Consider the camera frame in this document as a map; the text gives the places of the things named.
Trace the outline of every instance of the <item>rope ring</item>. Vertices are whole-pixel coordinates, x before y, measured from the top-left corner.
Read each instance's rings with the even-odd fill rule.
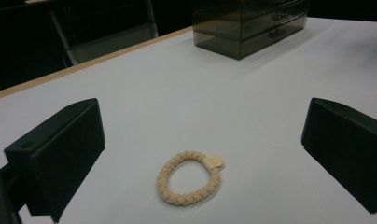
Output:
[[[186,160],[201,162],[208,170],[210,179],[208,184],[201,189],[186,194],[175,194],[168,188],[168,177],[176,166]],[[177,154],[166,162],[160,170],[157,185],[162,199],[173,205],[190,205],[205,199],[216,190],[220,182],[218,168],[220,168],[222,165],[223,160],[221,160],[218,156],[206,157],[204,154],[197,151],[185,151]]]

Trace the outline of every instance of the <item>braided bracelet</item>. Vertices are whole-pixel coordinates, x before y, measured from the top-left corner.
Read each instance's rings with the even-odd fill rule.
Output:
[[[201,162],[208,170],[210,174],[210,180],[208,184],[201,189],[186,194],[175,194],[168,189],[168,177],[177,165],[186,160],[195,160]],[[221,160],[218,156],[206,157],[204,154],[197,151],[186,151],[177,154],[162,167],[159,173],[157,184],[162,199],[167,203],[174,205],[189,205],[203,200],[216,190],[220,182],[220,174],[218,173],[218,168],[220,168],[222,165],[223,160]]]

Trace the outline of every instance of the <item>transparent drawer organizer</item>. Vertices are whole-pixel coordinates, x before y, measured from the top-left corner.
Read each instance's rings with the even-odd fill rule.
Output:
[[[308,0],[193,2],[197,47],[240,60],[304,28]]]

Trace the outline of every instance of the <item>beige tag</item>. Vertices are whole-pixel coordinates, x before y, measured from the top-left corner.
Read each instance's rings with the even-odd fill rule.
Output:
[[[206,157],[202,160],[202,164],[206,167],[208,171],[211,171],[213,168],[221,167],[224,162],[219,156]]]

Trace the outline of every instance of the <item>table surface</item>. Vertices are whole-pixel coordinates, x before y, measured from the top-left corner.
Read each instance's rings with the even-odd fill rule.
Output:
[[[303,31],[241,61],[196,48],[186,30],[2,91],[0,167],[16,139],[66,105],[97,98],[106,149],[60,223],[375,224],[377,214],[300,144],[313,97],[377,119],[377,22],[309,18]],[[174,207],[159,196],[157,175],[186,150],[223,158],[222,182],[210,198]],[[199,163],[185,162],[170,186],[184,193],[207,179]],[[21,218],[51,223],[26,208]]]

